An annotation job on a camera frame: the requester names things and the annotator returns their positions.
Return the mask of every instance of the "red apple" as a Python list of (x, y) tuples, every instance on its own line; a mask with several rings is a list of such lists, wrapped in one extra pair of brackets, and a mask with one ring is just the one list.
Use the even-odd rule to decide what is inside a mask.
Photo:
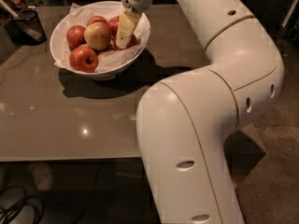
[(115, 50), (129, 49), (130, 47), (132, 47), (132, 46), (134, 46), (134, 45), (137, 45), (137, 38), (136, 38), (135, 35), (132, 35), (132, 37), (131, 37), (129, 43), (128, 43), (127, 46), (126, 46), (125, 48), (123, 48), (123, 49), (120, 48), (120, 47), (118, 47), (118, 46), (116, 45), (116, 39), (117, 39), (117, 37), (115, 36), (115, 37), (113, 38), (113, 45), (112, 45), (112, 46), (115, 48)]
[(96, 23), (96, 22), (104, 22), (106, 25), (108, 25), (108, 21), (106, 18), (104, 18), (103, 16), (92, 16), (89, 18), (89, 20), (87, 21), (87, 24), (86, 26), (89, 26), (93, 23)]
[(85, 27), (80, 25), (74, 25), (67, 30), (66, 40), (71, 49), (75, 49), (85, 42), (84, 32)]
[(79, 46), (71, 51), (69, 63), (76, 71), (92, 73), (98, 65), (98, 58), (93, 49)]
[(118, 29), (119, 29), (119, 21), (120, 21), (120, 16), (116, 16), (112, 19), (109, 20), (109, 26), (111, 28), (111, 33), (112, 36), (116, 36)]
[(95, 22), (85, 29), (84, 37), (92, 49), (102, 50), (110, 44), (111, 31), (104, 22)]

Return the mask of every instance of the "fruit bowl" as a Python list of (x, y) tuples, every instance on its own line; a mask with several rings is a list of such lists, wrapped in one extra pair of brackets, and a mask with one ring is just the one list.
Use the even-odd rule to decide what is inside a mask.
[(101, 15), (107, 20), (119, 16), (124, 10), (121, 2), (98, 2), (84, 7), (73, 5), (70, 13), (63, 18), (54, 29), (50, 38), (50, 52), (55, 60), (55, 65), (96, 80), (108, 80), (121, 74), (141, 54), (147, 46), (150, 37), (150, 22), (145, 14), (135, 28), (137, 45), (125, 50), (104, 52), (99, 61), (98, 67), (93, 73), (85, 73), (74, 70), (68, 61), (71, 52), (66, 41), (67, 30), (73, 25), (86, 26), (87, 20), (93, 15)]

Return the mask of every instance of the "floor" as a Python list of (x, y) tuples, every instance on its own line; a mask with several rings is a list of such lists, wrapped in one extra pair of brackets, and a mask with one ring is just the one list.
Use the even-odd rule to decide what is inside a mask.
[[(249, 174), (236, 189), (247, 224), (296, 224), (299, 219), (299, 52), (273, 37), (284, 59), (285, 81), (274, 105), (254, 122), (267, 153), (251, 156)], [(6, 181), (12, 188), (0, 195), (0, 209), (8, 209), (27, 193), (12, 224), (34, 218), (38, 223), (38, 214), (41, 224), (160, 223), (139, 158), (50, 162), (54, 182), (49, 192), (36, 190), (28, 165), (8, 166)]]

